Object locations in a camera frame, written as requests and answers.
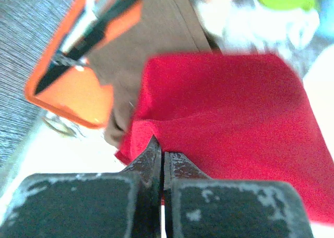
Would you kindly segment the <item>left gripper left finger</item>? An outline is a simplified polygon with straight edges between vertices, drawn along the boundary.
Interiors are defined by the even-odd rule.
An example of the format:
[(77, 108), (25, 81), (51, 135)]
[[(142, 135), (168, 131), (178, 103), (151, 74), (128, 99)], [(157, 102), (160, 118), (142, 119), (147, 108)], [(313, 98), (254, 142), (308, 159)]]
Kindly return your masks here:
[(30, 175), (13, 193), (1, 237), (160, 237), (161, 167), (151, 137), (117, 173)]

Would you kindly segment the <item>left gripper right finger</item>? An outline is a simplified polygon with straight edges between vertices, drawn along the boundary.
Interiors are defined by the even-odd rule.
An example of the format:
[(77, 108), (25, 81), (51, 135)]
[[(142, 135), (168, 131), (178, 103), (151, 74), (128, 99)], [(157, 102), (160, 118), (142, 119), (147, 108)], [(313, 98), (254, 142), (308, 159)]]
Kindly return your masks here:
[(184, 154), (164, 154), (167, 237), (312, 237), (288, 183), (215, 180)]

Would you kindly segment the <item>red cloth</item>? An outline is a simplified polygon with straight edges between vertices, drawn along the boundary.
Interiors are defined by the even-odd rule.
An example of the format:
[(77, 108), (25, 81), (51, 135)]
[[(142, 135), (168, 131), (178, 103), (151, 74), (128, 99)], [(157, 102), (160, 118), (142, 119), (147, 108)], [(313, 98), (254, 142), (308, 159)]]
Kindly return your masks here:
[(297, 74), (273, 54), (168, 54), (143, 69), (116, 157), (155, 136), (214, 179), (293, 185), (311, 220), (333, 224), (333, 160)]

